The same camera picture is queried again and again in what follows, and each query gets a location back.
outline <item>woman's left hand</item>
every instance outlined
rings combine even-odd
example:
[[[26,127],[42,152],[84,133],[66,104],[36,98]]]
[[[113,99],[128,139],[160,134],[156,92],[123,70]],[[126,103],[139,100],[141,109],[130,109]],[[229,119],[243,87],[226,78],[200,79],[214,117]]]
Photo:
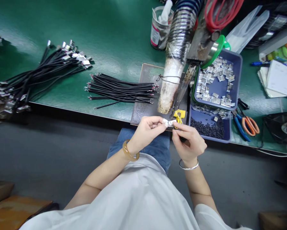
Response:
[[[128,151],[131,155],[136,155],[148,146],[155,137],[163,133],[166,128],[162,117],[142,117],[133,137],[127,144]]]

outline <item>scissors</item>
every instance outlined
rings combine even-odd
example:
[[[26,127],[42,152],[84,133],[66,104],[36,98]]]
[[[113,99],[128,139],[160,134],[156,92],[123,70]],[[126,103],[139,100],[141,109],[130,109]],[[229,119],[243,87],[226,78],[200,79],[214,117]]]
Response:
[[[242,109],[240,108],[240,106],[238,105],[240,112],[242,114],[242,125],[243,125],[243,129],[246,131],[247,134],[249,134],[250,136],[255,136],[256,134],[259,134],[259,127],[256,124],[256,122],[251,118],[246,116]]]

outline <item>hand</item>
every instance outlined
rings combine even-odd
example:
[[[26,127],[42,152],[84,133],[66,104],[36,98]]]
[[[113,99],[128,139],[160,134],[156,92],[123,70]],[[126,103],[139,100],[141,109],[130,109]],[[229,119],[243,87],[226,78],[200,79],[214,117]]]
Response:
[[[181,129],[172,131],[172,140],[179,156],[186,167],[195,166],[197,164],[197,156],[204,153],[204,150],[207,147],[204,139],[193,127],[182,125],[177,122],[173,122],[173,126]],[[186,138],[187,141],[182,143],[179,138],[180,136]]]
[[[163,133],[166,128],[162,117],[142,117],[133,137],[127,144],[128,151],[131,155],[135,155],[148,146],[155,137]]]

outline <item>silver hose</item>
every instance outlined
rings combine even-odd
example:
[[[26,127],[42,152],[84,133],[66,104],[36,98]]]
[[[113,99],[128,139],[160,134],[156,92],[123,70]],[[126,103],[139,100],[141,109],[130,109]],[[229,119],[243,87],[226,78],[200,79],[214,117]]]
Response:
[[[167,43],[166,58],[177,59],[184,65],[195,21],[195,10],[190,7],[183,6],[175,11]]]

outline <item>red cable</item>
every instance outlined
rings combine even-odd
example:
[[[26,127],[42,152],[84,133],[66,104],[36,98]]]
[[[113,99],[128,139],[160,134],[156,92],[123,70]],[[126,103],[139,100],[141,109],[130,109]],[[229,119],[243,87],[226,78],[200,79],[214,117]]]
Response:
[[[210,10],[207,12],[208,6],[210,5],[211,1],[212,1],[212,3],[211,3]],[[220,5],[219,9],[216,12],[216,17],[215,17],[215,19],[213,19],[214,10],[215,10],[215,6],[216,6],[217,1],[218,0],[207,0],[206,6],[205,6],[205,11],[204,11],[204,18],[206,21],[206,27],[211,33],[215,32],[216,30],[224,29],[224,27],[226,27],[235,18],[235,16],[239,12],[244,0],[234,0],[234,4],[233,4],[231,10],[221,20],[218,20],[218,16],[222,10],[222,7],[224,5],[225,0],[222,0],[222,3]]]

